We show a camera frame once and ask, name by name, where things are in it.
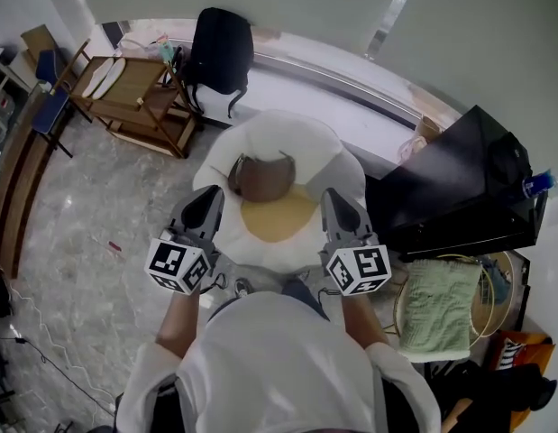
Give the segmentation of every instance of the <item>white chair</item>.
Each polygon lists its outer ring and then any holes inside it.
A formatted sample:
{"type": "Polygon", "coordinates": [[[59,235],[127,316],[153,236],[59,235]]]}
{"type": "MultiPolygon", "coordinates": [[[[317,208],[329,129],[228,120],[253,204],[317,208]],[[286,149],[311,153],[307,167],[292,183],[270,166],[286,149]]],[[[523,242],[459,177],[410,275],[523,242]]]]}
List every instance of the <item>white chair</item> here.
{"type": "Polygon", "coordinates": [[[216,247],[241,265],[292,273],[320,265],[326,236],[320,199],[335,188],[364,205],[365,176],[359,162],[326,124],[285,111],[265,111],[223,132],[195,176],[194,189],[216,184],[225,201],[216,247]],[[295,182],[282,199],[243,200],[228,188],[228,174],[245,154],[273,161],[295,160],[295,182]]]}

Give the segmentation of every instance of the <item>blue chair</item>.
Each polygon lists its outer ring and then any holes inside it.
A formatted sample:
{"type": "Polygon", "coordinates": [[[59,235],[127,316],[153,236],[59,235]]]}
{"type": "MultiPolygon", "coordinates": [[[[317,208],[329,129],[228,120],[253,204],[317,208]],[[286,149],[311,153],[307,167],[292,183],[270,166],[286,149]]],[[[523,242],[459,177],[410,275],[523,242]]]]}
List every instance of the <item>blue chair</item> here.
{"type": "MultiPolygon", "coordinates": [[[[52,88],[59,80],[64,66],[61,62],[60,56],[55,50],[44,50],[38,58],[38,66],[36,68],[36,78],[44,82],[49,82],[52,88]]],[[[32,119],[32,128],[40,136],[42,136],[48,143],[54,146],[54,149],[60,147],[64,153],[72,159],[72,154],[60,143],[58,138],[52,134],[52,128],[59,120],[60,114],[67,108],[68,105],[74,107],[80,114],[82,114],[88,122],[92,120],[76,106],[72,101],[69,101],[69,91],[71,86],[68,82],[63,81],[63,86],[57,88],[54,94],[50,94],[44,100],[41,108],[38,110],[32,119]]]]}

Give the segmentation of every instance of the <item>green towel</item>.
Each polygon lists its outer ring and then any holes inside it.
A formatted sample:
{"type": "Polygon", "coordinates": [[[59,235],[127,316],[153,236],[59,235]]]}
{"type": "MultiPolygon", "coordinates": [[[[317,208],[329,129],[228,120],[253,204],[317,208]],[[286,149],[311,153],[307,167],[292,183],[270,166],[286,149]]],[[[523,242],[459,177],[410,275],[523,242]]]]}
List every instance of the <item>green towel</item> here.
{"type": "Polygon", "coordinates": [[[409,267],[400,351],[413,362],[469,355],[479,264],[417,260],[409,267]]]}

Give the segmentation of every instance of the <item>white shirt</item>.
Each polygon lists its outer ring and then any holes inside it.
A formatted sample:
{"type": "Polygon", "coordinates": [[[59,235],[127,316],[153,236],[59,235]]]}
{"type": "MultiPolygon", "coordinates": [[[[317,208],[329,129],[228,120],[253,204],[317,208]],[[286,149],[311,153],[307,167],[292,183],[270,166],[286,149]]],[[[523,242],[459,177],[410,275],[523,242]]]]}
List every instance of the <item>white shirt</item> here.
{"type": "Polygon", "coordinates": [[[365,351],[308,305],[273,292],[223,309],[182,360],[143,345],[117,413],[121,433],[150,431],[157,388],[173,377],[186,433],[383,433],[381,377],[403,392],[421,432],[441,428],[435,397],[404,356],[381,343],[365,351]]]}

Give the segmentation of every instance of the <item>shelf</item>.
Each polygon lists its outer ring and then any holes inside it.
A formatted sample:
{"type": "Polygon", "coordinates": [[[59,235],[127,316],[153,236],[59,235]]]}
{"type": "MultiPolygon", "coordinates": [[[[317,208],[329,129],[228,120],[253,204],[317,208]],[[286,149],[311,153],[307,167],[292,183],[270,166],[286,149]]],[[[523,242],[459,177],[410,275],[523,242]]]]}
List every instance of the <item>shelf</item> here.
{"type": "Polygon", "coordinates": [[[41,177],[41,165],[50,151],[32,130],[32,118],[47,95],[37,91],[29,99],[4,154],[0,171],[0,263],[9,278],[16,277],[24,227],[41,177]]]}
{"type": "MultiPolygon", "coordinates": [[[[182,117],[167,115],[161,124],[169,138],[177,144],[178,150],[184,154],[184,148],[195,128],[195,124],[190,120],[190,116],[183,119],[182,117]]],[[[130,143],[139,144],[148,149],[178,157],[161,130],[129,122],[113,122],[108,128],[108,132],[130,143]]]]}
{"type": "MultiPolygon", "coordinates": [[[[174,88],[154,87],[147,95],[144,102],[149,106],[152,114],[160,122],[169,111],[173,101],[178,96],[174,88]]],[[[124,109],[105,103],[102,100],[94,101],[90,107],[90,114],[102,116],[111,120],[125,121],[133,124],[154,127],[155,123],[148,113],[140,108],[139,110],[124,109]]]]}
{"type": "Polygon", "coordinates": [[[83,70],[77,83],[72,88],[70,96],[83,102],[104,102],[108,105],[119,106],[122,109],[138,110],[136,100],[148,96],[149,86],[153,86],[164,74],[166,67],[159,60],[146,60],[142,58],[125,58],[126,67],[114,85],[102,96],[101,99],[92,100],[83,98],[82,92],[90,83],[94,75],[107,57],[95,56],[83,70]]]}

